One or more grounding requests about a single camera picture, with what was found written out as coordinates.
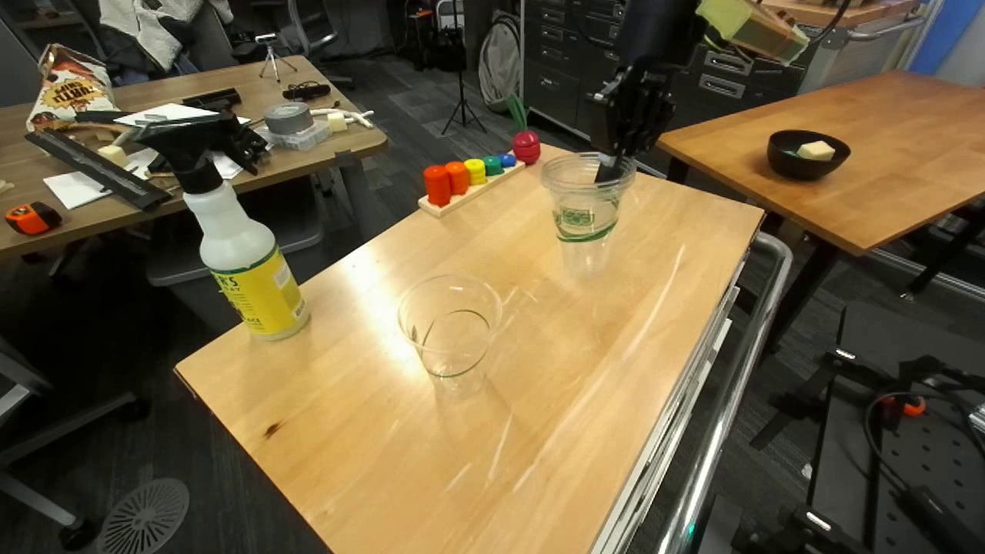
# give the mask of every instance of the clear glass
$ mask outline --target clear glass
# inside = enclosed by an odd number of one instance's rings
[[[402,297],[398,324],[424,369],[454,380],[486,357],[502,324],[502,299],[485,281],[436,273]]]
[[[554,198],[562,243],[606,236],[620,221],[620,198],[632,186],[639,163],[614,161],[601,152],[571,152],[541,163],[541,183]]]

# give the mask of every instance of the gray floor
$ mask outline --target gray floor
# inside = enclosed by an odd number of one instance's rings
[[[368,163],[392,221],[416,210],[421,168],[508,144],[508,118],[486,112],[476,96],[471,108],[491,133],[454,122],[445,136],[457,108],[454,74],[416,71],[402,60],[344,60],[327,71],[351,74],[356,85],[344,93],[373,108],[375,122],[392,136],[388,152]],[[545,143],[580,144],[562,131],[535,128]],[[351,248],[356,236],[338,220],[329,257],[338,258]],[[819,427],[799,421],[763,453],[750,451],[748,436],[771,419],[768,397],[810,376],[819,354],[833,344],[845,306],[878,302],[960,337],[985,337],[983,306],[949,290],[927,290],[905,306],[897,302],[901,282],[905,273],[881,265],[840,262],[781,348],[759,367],[718,480],[718,492],[735,500],[750,521],[775,525],[784,507],[807,500],[801,470],[814,458]],[[192,490],[192,514],[162,551],[324,551],[303,518],[175,382],[172,362],[203,344],[209,329],[168,290],[144,282],[142,240],[87,243],[58,282],[48,278],[48,262],[0,265],[0,306],[0,334],[58,384],[51,403],[29,408],[3,425],[0,441],[122,389],[139,389],[150,399],[144,421],[96,425],[16,466],[20,477],[96,518],[147,477],[180,477]],[[0,521],[0,551],[61,551],[54,525],[3,496]]]

